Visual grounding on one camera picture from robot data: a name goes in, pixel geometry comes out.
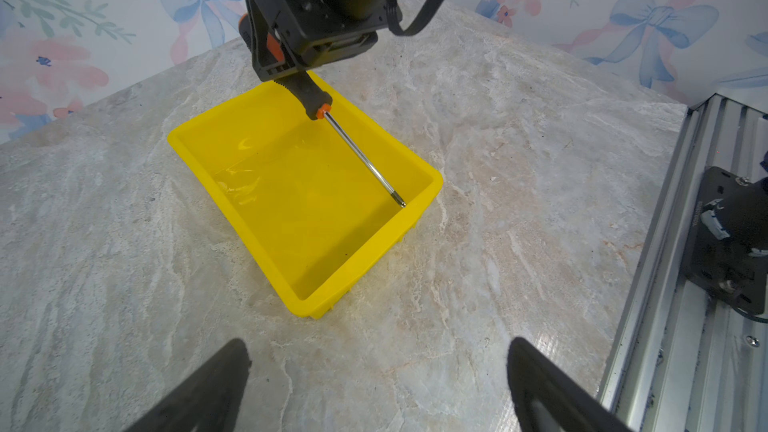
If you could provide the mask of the orange black handled screwdriver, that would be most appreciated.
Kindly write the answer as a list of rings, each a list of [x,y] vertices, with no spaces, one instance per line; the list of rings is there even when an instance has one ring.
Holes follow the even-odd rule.
[[[256,27],[253,24],[253,20],[249,14],[244,14],[239,23],[238,30],[246,43],[249,51],[256,53],[257,35]],[[277,54],[278,60],[283,57],[282,48],[278,40],[266,32],[265,42],[266,51],[269,53],[279,52]],[[331,115],[333,99],[329,93],[322,90],[314,80],[309,76],[307,72],[297,72],[286,77],[275,79],[274,82],[290,92],[294,98],[296,98],[304,107],[305,113],[312,121],[325,120],[336,134],[344,141],[349,149],[357,156],[362,164],[368,169],[373,177],[384,187],[390,197],[401,208],[406,207],[406,202],[390,184],[390,182],[383,176],[383,174],[375,167],[373,162],[363,153],[358,145],[352,140],[352,138],[344,131],[341,125]]]

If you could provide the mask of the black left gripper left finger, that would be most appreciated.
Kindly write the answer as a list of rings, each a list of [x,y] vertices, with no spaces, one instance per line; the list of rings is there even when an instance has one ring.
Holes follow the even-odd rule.
[[[232,431],[251,367],[245,342],[227,342],[130,431]]]

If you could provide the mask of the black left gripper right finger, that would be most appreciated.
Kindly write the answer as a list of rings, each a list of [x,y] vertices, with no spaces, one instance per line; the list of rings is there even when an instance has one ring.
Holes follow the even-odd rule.
[[[629,431],[523,337],[510,343],[507,381],[523,431]]]

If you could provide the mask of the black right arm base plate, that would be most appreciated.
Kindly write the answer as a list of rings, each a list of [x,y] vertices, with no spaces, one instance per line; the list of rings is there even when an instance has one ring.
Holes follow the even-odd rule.
[[[705,170],[680,266],[711,297],[753,318],[767,307],[767,179]]]

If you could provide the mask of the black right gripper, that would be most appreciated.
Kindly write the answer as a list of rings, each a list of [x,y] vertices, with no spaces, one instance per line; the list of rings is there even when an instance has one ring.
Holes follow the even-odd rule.
[[[248,48],[262,82],[370,50],[387,0],[245,0]]]

